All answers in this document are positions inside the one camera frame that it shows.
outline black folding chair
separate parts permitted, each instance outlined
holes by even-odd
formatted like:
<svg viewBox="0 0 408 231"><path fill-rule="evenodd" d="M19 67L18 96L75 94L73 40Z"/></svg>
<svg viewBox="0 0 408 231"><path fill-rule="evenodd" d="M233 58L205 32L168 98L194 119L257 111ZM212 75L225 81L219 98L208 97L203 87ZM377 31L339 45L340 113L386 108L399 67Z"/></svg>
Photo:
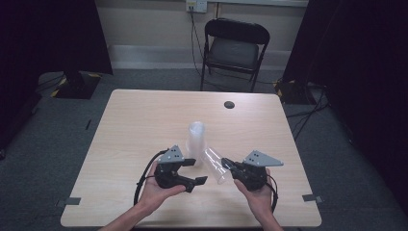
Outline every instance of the black folding chair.
<svg viewBox="0 0 408 231"><path fill-rule="evenodd" d="M214 38L211 48L210 37ZM210 74L211 67L250 74L250 91L253 92L269 39L268 30L256 23L227 18L216 18L207 22L200 90L204 87L207 66Z"/></svg>

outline chair seat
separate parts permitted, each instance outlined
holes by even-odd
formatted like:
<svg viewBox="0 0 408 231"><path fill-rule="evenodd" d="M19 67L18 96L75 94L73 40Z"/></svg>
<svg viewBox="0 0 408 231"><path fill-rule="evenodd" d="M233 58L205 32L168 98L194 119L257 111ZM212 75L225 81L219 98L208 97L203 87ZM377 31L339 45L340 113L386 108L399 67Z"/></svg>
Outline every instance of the chair seat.
<svg viewBox="0 0 408 231"><path fill-rule="evenodd" d="M255 70L258 52L258 45L253 43L215 38L207 62Z"/></svg>

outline wrist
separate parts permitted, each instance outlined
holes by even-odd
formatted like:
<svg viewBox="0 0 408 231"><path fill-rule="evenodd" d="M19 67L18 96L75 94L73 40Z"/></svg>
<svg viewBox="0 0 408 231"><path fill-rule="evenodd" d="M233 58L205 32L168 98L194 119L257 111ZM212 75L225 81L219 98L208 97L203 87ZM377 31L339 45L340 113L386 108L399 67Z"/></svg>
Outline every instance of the wrist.
<svg viewBox="0 0 408 231"><path fill-rule="evenodd" d="M131 210L133 217L140 219L146 218L153 213L149 210L147 205L143 204L143 202L136 204Z"/></svg>
<svg viewBox="0 0 408 231"><path fill-rule="evenodd" d="M261 223L262 228L264 230L267 230L267 231L283 230L271 210L260 214L256 219Z"/></svg>

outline clear plastic cup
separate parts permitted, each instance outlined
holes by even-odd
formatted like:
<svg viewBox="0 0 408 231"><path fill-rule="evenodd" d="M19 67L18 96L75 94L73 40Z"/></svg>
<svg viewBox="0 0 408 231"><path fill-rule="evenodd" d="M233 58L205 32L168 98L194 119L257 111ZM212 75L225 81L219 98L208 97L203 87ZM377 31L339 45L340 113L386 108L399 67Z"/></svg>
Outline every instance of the clear plastic cup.
<svg viewBox="0 0 408 231"><path fill-rule="evenodd" d="M188 157L195 159L195 165L200 166L202 164L202 158L200 156L206 149L205 125L203 122L196 121L190 124L186 148Z"/></svg>
<svg viewBox="0 0 408 231"><path fill-rule="evenodd" d="M222 167L222 156L219 155L212 147L207 147L204 150L201 159L206 168L213 174L219 185L231 178L231 172Z"/></svg>

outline white wall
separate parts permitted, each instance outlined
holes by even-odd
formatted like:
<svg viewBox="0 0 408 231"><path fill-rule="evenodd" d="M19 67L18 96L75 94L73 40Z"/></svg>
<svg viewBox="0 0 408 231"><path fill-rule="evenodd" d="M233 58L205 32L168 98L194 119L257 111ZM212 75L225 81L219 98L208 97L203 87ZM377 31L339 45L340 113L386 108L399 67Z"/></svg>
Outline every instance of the white wall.
<svg viewBox="0 0 408 231"><path fill-rule="evenodd" d="M185 1L96 0L96 5L109 45L191 48L191 15L186 12ZM284 54L285 64L304 12L305 7L209 2L206 13L194 14L194 22L201 44L205 23L217 16L259 23L271 35L268 52L271 56Z"/></svg>

